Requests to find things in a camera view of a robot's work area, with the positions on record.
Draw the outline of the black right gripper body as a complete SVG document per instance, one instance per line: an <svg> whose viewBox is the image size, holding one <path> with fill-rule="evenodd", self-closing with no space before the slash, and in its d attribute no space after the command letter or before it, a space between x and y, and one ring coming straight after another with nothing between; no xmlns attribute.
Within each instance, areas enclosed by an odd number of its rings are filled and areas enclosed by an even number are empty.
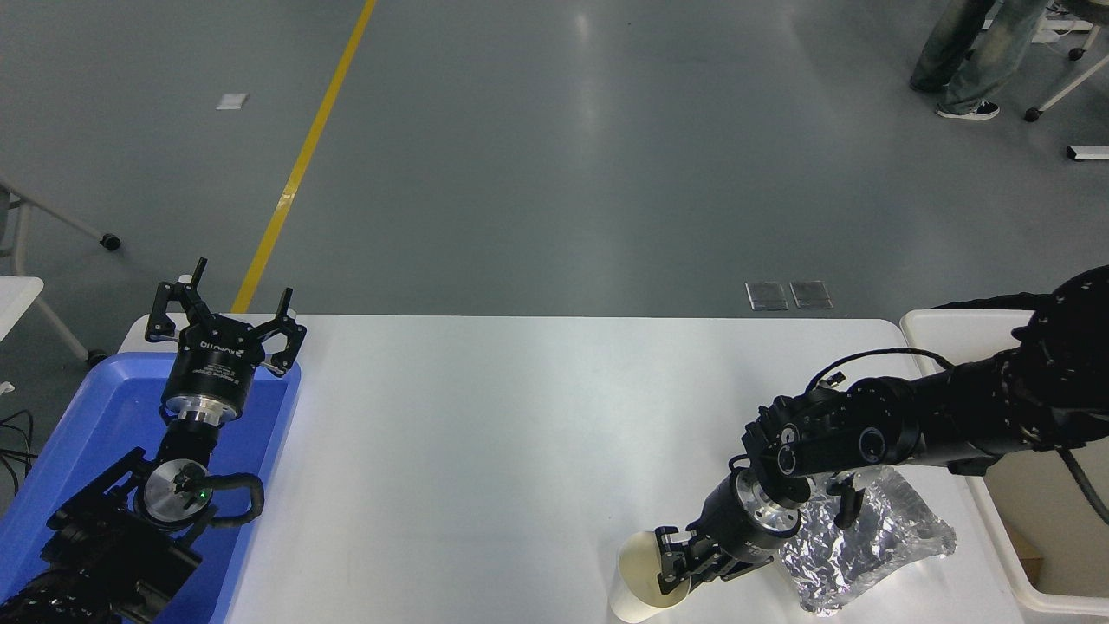
<svg viewBox="0 0 1109 624"><path fill-rule="evenodd" d="M696 532L729 557L763 563L787 541L787 509L764 492L752 471L737 471L706 498Z"/></svg>

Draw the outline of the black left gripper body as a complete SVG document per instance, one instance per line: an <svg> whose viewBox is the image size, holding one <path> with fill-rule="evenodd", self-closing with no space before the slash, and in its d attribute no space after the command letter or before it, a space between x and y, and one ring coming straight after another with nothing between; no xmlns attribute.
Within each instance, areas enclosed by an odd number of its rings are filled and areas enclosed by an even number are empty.
<svg viewBox="0 0 1109 624"><path fill-rule="evenodd" d="M192 323L179 335L179 355L162 393L166 410L183 410L187 400L215 400L225 410L242 410L264 351L254 325L233 317Z"/></svg>

